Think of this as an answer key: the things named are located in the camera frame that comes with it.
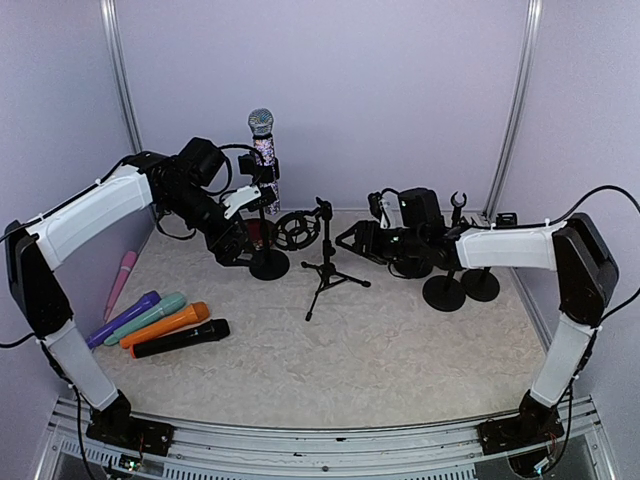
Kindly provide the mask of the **black tripod mic stand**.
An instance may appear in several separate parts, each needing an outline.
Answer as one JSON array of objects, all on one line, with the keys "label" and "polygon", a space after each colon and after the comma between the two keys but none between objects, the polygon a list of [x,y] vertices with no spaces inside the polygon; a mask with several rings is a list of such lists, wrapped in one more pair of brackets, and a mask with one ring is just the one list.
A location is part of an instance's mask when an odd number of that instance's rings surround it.
[{"label": "black tripod mic stand", "polygon": [[320,280],[314,292],[311,305],[306,313],[305,321],[309,322],[313,310],[321,293],[336,287],[344,282],[353,282],[364,288],[369,288],[371,283],[367,280],[357,279],[346,275],[336,269],[332,257],[337,253],[330,238],[330,222],[333,219],[332,204],[327,200],[316,198],[317,206],[313,210],[297,210],[282,216],[275,224],[274,244],[284,251],[299,251],[312,245],[323,231],[322,258],[319,265],[306,261],[301,262],[303,269],[314,270]]}]

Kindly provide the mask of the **black glitter mic stand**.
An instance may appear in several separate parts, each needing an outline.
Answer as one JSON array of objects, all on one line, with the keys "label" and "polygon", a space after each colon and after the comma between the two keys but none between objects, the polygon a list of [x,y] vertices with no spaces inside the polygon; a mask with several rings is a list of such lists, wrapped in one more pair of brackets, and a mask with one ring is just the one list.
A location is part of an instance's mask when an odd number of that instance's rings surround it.
[{"label": "black glitter mic stand", "polygon": [[245,155],[238,157],[240,173],[252,177],[252,186],[257,186],[260,196],[251,200],[247,205],[250,211],[259,212],[259,233],[261,247],[255,252],[253,263],[249,270],[253,277],[262,281],[273,281],[282,278],[289,270],[288,257],[280,252],[273,251],[271,247],[271,230],[265,218],[265,210],[275,200],[275,192],[271,186],[274,180],[273,168],[258,163],[259,152],[250,149]]}]

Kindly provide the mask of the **orange microphone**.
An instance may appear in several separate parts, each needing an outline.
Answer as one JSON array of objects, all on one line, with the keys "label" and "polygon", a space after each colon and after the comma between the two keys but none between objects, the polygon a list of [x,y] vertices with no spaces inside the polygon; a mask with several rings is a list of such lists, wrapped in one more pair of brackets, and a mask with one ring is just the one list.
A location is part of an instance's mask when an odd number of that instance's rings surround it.
[{"label": "orange microphone", "polygon": [[169,334],[188,325],[200,323],[206,320],[209,316],[209,308],[204,302],[192,303],[177,313],[129,334],[119,341],[119,345],[126,349],[133,345]]}]

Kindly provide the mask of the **mint green microphone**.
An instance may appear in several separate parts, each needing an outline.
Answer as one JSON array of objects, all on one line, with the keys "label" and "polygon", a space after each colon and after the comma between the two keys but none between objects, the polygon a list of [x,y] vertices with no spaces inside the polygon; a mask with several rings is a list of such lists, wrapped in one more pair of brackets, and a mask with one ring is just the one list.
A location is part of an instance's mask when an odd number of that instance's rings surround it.
[{"label": "mint green microphone", "polygon": [[150,324],[178,312],[186,306],[186,297],[179,292],[162,298],[156,305],[136,316],[128,323],[118,327],[103,342],[106,346],[116,345],[124,337]]}]

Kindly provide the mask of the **black microphone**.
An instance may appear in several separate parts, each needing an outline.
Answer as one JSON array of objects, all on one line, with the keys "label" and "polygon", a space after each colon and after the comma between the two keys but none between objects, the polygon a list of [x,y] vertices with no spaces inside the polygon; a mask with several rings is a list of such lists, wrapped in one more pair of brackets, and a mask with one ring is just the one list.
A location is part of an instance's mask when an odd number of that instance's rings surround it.
[{"label": "black microphone", "polygon": [[213,319],[196,327],[135,344],[129,348],[132,358],[141,359],[187,347],[217,342],[230,335],[226,319]]}]

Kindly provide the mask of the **purple microphone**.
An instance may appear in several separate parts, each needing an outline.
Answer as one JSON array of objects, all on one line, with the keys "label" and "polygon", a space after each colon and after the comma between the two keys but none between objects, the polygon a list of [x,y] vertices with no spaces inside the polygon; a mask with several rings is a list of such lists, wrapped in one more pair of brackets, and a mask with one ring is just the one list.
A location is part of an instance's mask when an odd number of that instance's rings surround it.
[{"label": "purple microphone", "polygon": [[121,312],[113,320],[107,322],[105,325],[91,333],[86,338],[88,347],[93,349],[100,346],[116,329],[151,309],[153,306],[158,304],[160,300],[161,297],[155,290],[145,293],[136,303]]}]

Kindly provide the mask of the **pink microphone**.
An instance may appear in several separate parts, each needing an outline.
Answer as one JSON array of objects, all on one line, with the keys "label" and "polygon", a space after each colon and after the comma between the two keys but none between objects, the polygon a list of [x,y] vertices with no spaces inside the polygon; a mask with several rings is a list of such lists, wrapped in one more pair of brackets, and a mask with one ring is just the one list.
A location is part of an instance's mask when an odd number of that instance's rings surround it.
[{"label": "pink microphone", "polygon": [[134,268],[137,261],[138,254],[135,251],[128,251],[122,258],[118,273],[115,277],[110,294],[108,296],[104,314],[103,322],[107,323],[113,308],[127,282],[127,279]]}]

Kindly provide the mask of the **black mint mic stand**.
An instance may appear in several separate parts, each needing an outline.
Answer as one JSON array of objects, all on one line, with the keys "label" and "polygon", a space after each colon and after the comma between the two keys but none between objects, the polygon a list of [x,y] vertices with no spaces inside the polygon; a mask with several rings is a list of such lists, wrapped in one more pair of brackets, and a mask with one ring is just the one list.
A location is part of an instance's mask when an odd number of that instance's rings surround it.
[{"label": "black mint mic stand", "polygon": [[455,270],[449,270],[446,275],[435,275],[425,281],[422,296],[429,306],[441,312],[454,312],[464,305],[467,295],[455,275]]}]

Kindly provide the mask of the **black pink mic stand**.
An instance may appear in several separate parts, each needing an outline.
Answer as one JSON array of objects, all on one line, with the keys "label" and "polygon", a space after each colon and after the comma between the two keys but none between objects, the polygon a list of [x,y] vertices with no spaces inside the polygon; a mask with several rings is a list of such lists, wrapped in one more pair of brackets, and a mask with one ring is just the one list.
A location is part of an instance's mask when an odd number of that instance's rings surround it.
[{"label": "black pink mic stand", "polygon": [[450,197],[450,204],[453,208],[451,213],[451,228],[467,225],[468,221],[463,216],[464,207],[467,204],[467,195],[462,193],[462,199],[458,198],[458,191],[455,191]]}]

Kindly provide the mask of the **glitter rhinestone microphone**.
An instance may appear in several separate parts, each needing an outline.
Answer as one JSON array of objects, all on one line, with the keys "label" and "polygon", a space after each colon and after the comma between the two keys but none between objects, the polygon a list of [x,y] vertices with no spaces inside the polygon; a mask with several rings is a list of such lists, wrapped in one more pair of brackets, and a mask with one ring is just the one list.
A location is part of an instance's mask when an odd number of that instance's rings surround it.
[{"label": "glitter rhinestone microphone", "polygon": [[280,212],[279,164],[272,134],[273,124],[273,115],[267,108],[255,109],[249,114],[248,126],[252,133],[253,147],[260,152],[258,164],[263,171],[259,185],[261,189],[270,188],[274,194],[274,200],[265,207],[269,215]]}]

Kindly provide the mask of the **black purple mic stand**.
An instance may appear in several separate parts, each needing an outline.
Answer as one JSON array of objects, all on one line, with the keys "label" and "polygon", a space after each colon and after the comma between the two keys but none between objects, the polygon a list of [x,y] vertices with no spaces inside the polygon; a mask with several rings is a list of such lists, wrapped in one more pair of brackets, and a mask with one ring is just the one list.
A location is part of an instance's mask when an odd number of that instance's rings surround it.
[{"label": "black purple mic stand", "polygon": [[460,277],[460,283],[465,294],[479,302],[491,302],[501,292],[500,282],[490,266],[466,270]]}]

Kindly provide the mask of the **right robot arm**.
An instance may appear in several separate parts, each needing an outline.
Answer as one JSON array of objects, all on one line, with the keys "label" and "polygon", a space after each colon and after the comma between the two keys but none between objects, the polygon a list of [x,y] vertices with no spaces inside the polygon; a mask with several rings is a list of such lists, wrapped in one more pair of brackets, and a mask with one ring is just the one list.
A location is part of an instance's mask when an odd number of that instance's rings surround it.
[{"label": "right robot arm", "polygon": [[557,405],[586,364],[610,307],[619,267],[591,218],[572,207],[555,220],[531,225],[472,225],[454,202],[446,222],[437,195],[426,188],[398,193],[402,224],[392,224],[381,192],[369,195],[369,220],[336,238],[339,246],[404,276],[423,278],[422,295],[432,308],[452,312],[466,299],[491,301],[499,285],[493,267],[537,268],[557,275],[560,319],[545,362],[516,416],[486,422],[502,436],[535,442],[556,418]]}]

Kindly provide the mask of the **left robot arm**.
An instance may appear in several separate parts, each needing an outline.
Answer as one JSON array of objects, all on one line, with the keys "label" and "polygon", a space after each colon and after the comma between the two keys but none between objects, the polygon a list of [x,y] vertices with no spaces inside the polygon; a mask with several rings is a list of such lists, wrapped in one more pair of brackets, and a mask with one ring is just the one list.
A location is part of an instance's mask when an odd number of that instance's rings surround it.
[{"label": "left robot arm", "polygon": [[104,230],[149,206],[179,216],[201,233],[219,265],[249,266],[243,203],[218,202],[207,189],[228,163],[230,148],[194,137],[173,156],[142,152],[125,157],[105,178],[27,223],[13,222],[3,235],[14,301],[51,367],[89,403],[92,424],[118,444],[133,443],[139,421],[80,334],[55,272]]}]

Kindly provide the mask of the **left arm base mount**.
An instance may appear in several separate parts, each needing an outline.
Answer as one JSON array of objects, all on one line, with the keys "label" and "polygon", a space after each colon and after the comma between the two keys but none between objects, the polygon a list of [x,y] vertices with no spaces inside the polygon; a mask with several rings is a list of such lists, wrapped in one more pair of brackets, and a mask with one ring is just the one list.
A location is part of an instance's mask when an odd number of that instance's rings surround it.
[{"label": "left arm base mount", "polygon": [[107,445],[166,457],[173,440],[174,427],[168,423],[131,418],[124,427],[92,423],[87,427],[86,434],[88,438]]}]

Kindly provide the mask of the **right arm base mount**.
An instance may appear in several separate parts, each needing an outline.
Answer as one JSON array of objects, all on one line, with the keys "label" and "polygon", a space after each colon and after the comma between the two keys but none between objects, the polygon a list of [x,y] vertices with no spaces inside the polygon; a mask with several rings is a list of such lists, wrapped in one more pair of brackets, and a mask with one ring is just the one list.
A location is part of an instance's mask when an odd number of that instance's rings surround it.
[{"label": "right arm base mount", "polygon": [[530,422],[516,415],[482,422],[477,426],[477,433],[483,454],[492,455],[543,443],[553,436],[562,437],[565,431],[556,417],[540,426],[535,420]]}]

